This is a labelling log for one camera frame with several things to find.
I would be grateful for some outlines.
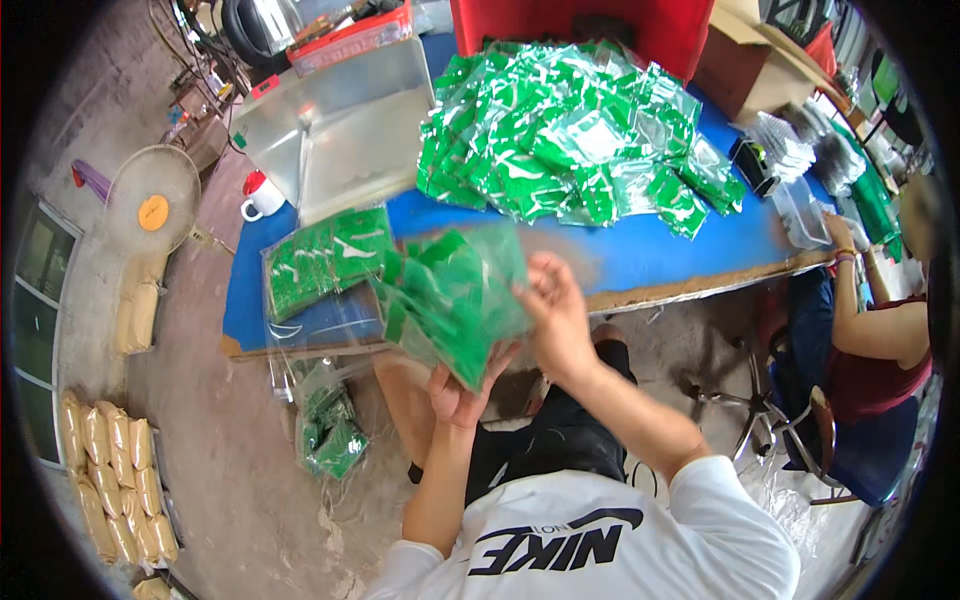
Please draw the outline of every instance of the concrete wall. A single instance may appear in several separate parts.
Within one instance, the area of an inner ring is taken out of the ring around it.
[[[100,227],[104,205],[89,187],[76,187],[70,163],[81,158],[112,179],[130,155],[157,143],[181,65],[157,38],[142,0],[105,6],[75,56],[36,124],[26,176],[35,194],[84,232],[61,299],[58,384],[99,395],[123,385],[124,360],[112,338],[127,257],[109,245]]]

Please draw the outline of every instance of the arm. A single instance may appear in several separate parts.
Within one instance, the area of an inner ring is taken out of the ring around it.
[[[876,255],[874,249],[870,248],[863,254],[863,266],[867,269],[867,282],[870,284],[870,293],[874,295],[874,303],[877,305],[890,301],[890,292],[887,291],[887,284],[880,276],[880,270],[876,265]]]
[[[430,394],[437,424],[420,486],[403,514],[401,536],[404,540],[430,544],[445,559],[450,558],[464,518],[476,425],[487,406],[493,382],[519,350],[519,344],[513,344],[502,356],[491,360],[480,394],[464,389],[444,365],[431,373],[426,391]],[[499,345],[494,345],[492,356],[498,351]]]
[[[428,543],[450,558],[464,518],[475,429],[437,424],[423,478],[403,513],[404,540]]]
[[[668,482],[684,466],[709,456],[693,421],[656,402],[597,357],[583,293],[566,263],[538,252],[529,273],[531,288],[516,293],[536,324],[534,353],[544,374]]]
[[[834,243],[839,248],[852,248],[847,224],[833,215],[825,215],[825,220]],[[930,348],[926,303],[911,302],[896,308],[858,313],[853,263],[838,262],[831,341],[841,352],[896,360],[902,369],[909,369],[923,360]]]

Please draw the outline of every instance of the white fan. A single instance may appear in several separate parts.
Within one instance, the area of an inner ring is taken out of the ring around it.
[[[173,146],[149,146],[113,178],[104,213],[108,234],[136,254],[168,254],[187,237],[233,254],[197,224],[200,199],[200,174],[190,156]]]

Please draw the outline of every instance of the purple cloth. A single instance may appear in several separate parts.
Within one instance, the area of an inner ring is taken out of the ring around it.
[[[110,180],[82,160],[74,160],[72,166],[76,179],[80,182],[77,187],[86,183],[90,186],[90,189],[93,190],[93,193],[99,196],[100,200],[106,204],[107,192],[110,191]]]

